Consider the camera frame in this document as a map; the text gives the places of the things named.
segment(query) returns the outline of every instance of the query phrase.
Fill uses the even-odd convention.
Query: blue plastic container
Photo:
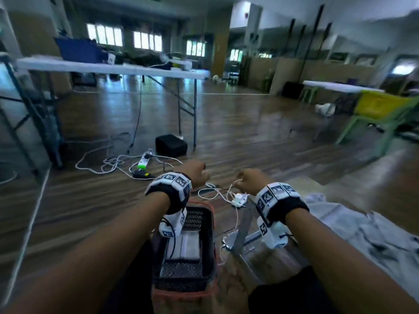
[[[108,53],[103,52],[96,43],[87,39],[54,38],[60,48],[62,59],[80,63],[103,63]]]

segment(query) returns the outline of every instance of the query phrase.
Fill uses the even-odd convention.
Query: white tabletop
[[[305,80],[302,82],[302,84],[306,86],[321,87],[327,90],[346,92],[346,93],[358,93],[364,90],[384,92],[384,90],[382,89],[354,86],[354,85],[348,85],[348,84],[337,84],[335,82],[315,82],[312,80]]]
[[[206,70],[164,70],[158,68],[147,68],[137,65],[109,65],[78,63],[75,61],[64,61],[60,57],[37,56],[25,57],[16,60],[18,68],[28,70],[39,70],[44,72],[79,72],[79,73],[115,73],[124,75],[144,75],[157,77],[205,79],[208,77]]]

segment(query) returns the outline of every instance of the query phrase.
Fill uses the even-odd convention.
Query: black pants
[[[146,241],[124,275],[109,293],[100,314],[154,313],[151,301],[153,254]]]
[[[302,269],[292,278],[277,284],[258,286],[249,295],[251,314],[269,313],[338,313],[312,267]]]

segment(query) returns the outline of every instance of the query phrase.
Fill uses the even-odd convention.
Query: black plastic basket
[[[205,291],[216,274],[217,260],[213,237],[214,222],[212,211],[203,207],[187,206],[183,225],[185,231],[199,231],[201,258],[198,263],[165,262],[168,238],[159,233],[152,239],[153,283],[156,289],[173,292]]]

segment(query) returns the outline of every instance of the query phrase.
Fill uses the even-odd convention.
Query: wristband
[[[145,190],[145,195],[153,192],[167,194],[170,199],[170,207],[167,215],[171,215],[186,207],[192,189],[191,186],[191,179],[185,174],[170,172],[162,174],[152,181]]]
[[[273,222],[285,224],[285,216],[293,209],[309,211],[290,184],[279,182],[268,184],[256,195],[256,206],[269,227]]]

